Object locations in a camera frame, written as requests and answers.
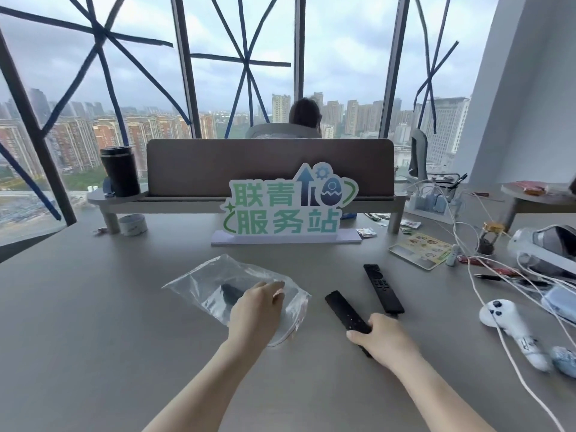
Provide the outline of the person's right hand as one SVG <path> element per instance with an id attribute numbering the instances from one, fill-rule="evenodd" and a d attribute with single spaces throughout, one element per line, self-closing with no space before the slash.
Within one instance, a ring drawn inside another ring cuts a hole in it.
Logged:
<path id="1" fill-rule="evenodd" d="M 404 330 L 401 323 L 382 313 L 370 315 L 368 325 L 376 332 L 374 346 L 364 348 L 378 363 L 391 371 L 397 369 L 407 359 L 421 356 L 416 343 Z"/>

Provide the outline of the black remote control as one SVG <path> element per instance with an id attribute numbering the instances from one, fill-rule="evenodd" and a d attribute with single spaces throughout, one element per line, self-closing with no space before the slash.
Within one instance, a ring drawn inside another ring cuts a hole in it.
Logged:
<path id="1" fill-rule="evenodd" d="M 384 278 L 380 267 L 377 264 L 364 264 L 364 271 L 376 292 L 384 312 L 395 318 L 403 314 L 405 312 L 404 307 Z"/>
<path id="2" fill-rule="evenodd" d="M 326 295 L 325 301 L 348 331 L 356 331 L 362 334 L 371 333 L 371 327 L 360 317 L 338 290 Z"/>

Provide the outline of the clear plastic bag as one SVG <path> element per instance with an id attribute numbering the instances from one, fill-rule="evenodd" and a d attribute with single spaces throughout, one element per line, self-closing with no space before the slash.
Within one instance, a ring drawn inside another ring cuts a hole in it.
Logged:
<path id="1" fill-rule="evenodd" d="M 279 327 L 268 344 L 273 348 L 283 343 L 302 324 L 311 295 L 300 288 L 290 277 L 257 265 L 234 260 L 228 254 L 217 256 L 194 268 L 187 274 L 164 285 L 201 308 L 223 325 L 227 326 L 232 308 L 222 298 L 221 285 L 228 283 L 246 290 L 256 283 L 284 281 L 284 302 Z"/>

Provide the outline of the person's right forearm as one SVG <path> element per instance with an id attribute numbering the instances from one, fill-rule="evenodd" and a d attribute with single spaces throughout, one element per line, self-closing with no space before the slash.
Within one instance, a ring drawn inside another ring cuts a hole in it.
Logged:
<path id="1" fill-rule="evenodd" d="M 417 350 L 381 359 L 400 380 L 430 432 L 496 432 Z"/>

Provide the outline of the person's left forearm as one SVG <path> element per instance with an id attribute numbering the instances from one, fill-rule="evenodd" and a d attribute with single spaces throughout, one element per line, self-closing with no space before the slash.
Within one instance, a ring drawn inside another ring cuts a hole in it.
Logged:
<path id="1" fill-rule="evenodd" d="M 142 432 L 218 432 L 234 393 L 266 346 L 266 341 L 224 341 Z"/>

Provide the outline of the yellow sticker card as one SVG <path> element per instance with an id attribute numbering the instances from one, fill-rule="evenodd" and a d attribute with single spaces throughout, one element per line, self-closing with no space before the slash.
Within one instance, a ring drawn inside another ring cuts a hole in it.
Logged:
<path id="1" fill-rule="evenodd" d="M 388 250 L 395 256 L 430 271 L 448 258 L 452 247 L 452 244 L 419 232 L 404 237 Z"/>

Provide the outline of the red pen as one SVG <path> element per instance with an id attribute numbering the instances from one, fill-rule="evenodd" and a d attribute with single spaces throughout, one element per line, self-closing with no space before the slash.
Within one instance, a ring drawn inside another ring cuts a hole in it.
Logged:
<path id="1" fill-rule="evenodd" d="M 465 264 L 465 265 L 471 265 L 471 266 L 478 266 L 478 267 L 484 267 L 484 268 L 489 268 L 491 270 L 493 270 L 494 272 L 496 272 L 498 275 L 503 275 L 503 276 L 519 276 L 519 272 L 517 270 L 514 269 L 510 269 L 507 267 L 497 267 L 495 265 L 495 261 L 492 260 L 485 260 L 476 256 L 473 257 L 468 257 L 465 255 L 460 255 L 458 257 L 458 262 Z"/>

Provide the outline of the black pen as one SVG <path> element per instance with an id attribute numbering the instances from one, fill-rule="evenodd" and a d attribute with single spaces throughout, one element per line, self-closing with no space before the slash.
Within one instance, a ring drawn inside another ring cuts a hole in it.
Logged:
<path id="1" fill-rule="evenodd" d="M 536 288 L 551 288 L 552 283 L 542 280 L 530 280 L 519 276 L 500 276 L 500 275 L 488 275 L 488 274 L 474 274 L 474 277 L 486 281 L 494 282 L 511 282 L 523 287 L 536 287 Z"/>

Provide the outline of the grey office chair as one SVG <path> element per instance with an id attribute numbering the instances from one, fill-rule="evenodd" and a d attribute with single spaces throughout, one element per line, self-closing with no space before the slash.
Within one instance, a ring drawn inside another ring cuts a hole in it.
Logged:
<path id="1" fill-rule="evenodd" d="M 290 123 L 263 123 L 247 130 L 246 139 L 321 139 L 318 129 Z"/>

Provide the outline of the grey desk shelf riser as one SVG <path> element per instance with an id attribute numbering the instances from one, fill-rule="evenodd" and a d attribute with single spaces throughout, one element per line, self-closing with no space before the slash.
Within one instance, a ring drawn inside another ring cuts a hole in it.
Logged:
<path id="1" fill-rule="evenodd" d="M 112 234 L 119 233 L 118 214 L 217 214 L 226 197 L 172 197 L 149 196 L 145 191 L 130 197 L 106 196 L 102 189 L 86 195 L 88 203 L 97 206 L 103 215 L 106 227 Z M 384 212 L 391 214 L 388 233 L 398 234 L 408 196 L 356 197 L 342 212 Z"/>

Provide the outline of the white office chair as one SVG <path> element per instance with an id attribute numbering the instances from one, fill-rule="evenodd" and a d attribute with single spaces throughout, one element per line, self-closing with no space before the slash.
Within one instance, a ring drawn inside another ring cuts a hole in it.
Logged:
<path id="1" fill-rule="evenodd" d="M 420 129 L 414 128 L 410 133 L 411 159 L 408 167 L 408 175 L 416 181 L 428 180 L 428 138 Z"/>

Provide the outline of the light blue pouch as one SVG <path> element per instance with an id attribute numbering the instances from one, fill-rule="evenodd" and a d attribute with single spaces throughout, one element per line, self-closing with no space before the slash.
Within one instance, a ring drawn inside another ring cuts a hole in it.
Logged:
<path id="1" fill-rule="evenodd" d="M 563 286 L 553 286 L 540 299 L 541 305 L 550 313 L 576 325 L 576 292 Z"/>

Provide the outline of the blue and white packet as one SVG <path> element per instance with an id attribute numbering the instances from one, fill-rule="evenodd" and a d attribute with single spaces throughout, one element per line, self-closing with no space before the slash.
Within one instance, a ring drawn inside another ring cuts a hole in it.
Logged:
<path id="1" fill-rule="evenodd" d="M 554 346 L 550 358 L 559 372 L 576 380 L 576 353 L 565 347 Z"/>

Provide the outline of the round grey side shelf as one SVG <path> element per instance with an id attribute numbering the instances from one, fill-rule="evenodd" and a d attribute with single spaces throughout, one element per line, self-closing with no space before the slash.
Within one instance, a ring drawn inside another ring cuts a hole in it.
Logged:
<path id="1" fill-rule="evenodd" d="M 500 190 L 511 197 L 501 224 L 508 231 L 518 214 L 576 214 L 576 199 L 570 196 L 528 195 L 514 182 L 502 184 Z"/>

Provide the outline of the dark window frame post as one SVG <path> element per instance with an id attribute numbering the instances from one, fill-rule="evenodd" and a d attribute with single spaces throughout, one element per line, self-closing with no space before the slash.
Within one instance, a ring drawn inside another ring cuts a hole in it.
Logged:
<path id="1" fill-rule="evenodd" d="M 175 24 L 175 35 L 178 56 L 183 76 L 183 86 L 187 114 L 190 119 L 191 135 L 194 139 L 201 139 L 201 124 L 198 111 L 197 95 L 191 65 L 190 43 L 188 39 L 187 22 L 185 18 L 183 0 L 170 0 L 172 5 L 172 15 Z"/>
<path id="2" fill-rule="evenodd" d="M 294 0 L 293 99 L 304 97 L 306 0 Z"/>
<path id="3" fill-rule="evenodd" d="M 386 74 L 385 94 L 381 111 L 378 137 L 385 139 L 392 120 L 392 111 L 398 83 L 399 68 L 403 51 L 404 36 L 411 0 L 398 0 L 394 19 L 392 43 L 389 55 L 388 70 Z"/>

